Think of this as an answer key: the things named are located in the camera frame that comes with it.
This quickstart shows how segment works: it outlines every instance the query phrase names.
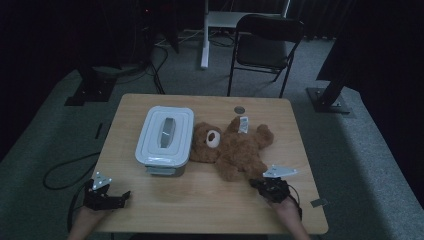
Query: table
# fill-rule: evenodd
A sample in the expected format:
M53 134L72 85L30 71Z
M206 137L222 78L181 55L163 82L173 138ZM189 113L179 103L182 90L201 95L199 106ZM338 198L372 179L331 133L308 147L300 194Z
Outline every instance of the table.
M97 231L287 233L242 173L236 181L226 182L213 164L189 161L180 177L148 174L136 160L135 149L147 112L157 105L189 107L194 111L195 123L206 121L221 129L237 116L234 108L242 106L246 110L244 116L249 117L249 129L268 124L275 141L262 150L263 162L299 171L284 179L300 195L303 223L310 234L327 231L322 207L313 208L310 204L319 195L288 100L148 94L122 97L99 156L94 173L113 179L108 195L120 196L130 190L131 197L125 208L106 218Z
M290 5L290 0L285 2L283 12L281 14L264 14L268 16L282 16L286 17L287 10ZM205 14L204 14L204 35L203 35L203 50L201 68L207 69L209 65L209 27L225 27L235 28L237 22L244 15L250 14L245 12L218 12L209 11L209 0L205 0Z

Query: teddy bear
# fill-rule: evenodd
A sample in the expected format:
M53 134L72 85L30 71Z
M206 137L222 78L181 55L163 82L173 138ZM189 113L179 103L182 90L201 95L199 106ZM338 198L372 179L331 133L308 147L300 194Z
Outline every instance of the teddy bear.
M249 179L262 179L268 167L261 161L259 150L271 145L274 134L261 124L255 133L240 132L240 116L222 130L206 122L194 126L189 159L194 162L214 163L226 181L234 181L238 172Z

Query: hand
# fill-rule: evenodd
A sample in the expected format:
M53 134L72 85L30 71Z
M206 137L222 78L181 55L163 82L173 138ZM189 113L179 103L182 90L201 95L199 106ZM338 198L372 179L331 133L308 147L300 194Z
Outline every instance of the hand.
M281 223L287 228L296 240L310 240L305 227L299 216L297 204L290 197L284 199L281 203L267 201L275 210Z
M68 240L84 240L112 210L94 211L82 206L69 233Z

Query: plastic container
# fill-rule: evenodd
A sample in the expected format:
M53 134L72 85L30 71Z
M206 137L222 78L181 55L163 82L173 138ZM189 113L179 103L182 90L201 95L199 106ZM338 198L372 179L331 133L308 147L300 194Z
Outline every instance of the plastic container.
M151 108L138 140L137 161L153 175L181 176L190 156L193 127L190 108Z

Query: container lid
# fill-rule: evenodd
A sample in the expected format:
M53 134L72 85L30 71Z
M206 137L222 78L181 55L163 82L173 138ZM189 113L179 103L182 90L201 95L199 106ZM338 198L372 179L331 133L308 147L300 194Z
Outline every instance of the container lid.
M189 108L155 106L149 110L135 157L146 166L181 167L188 161L194 113Z

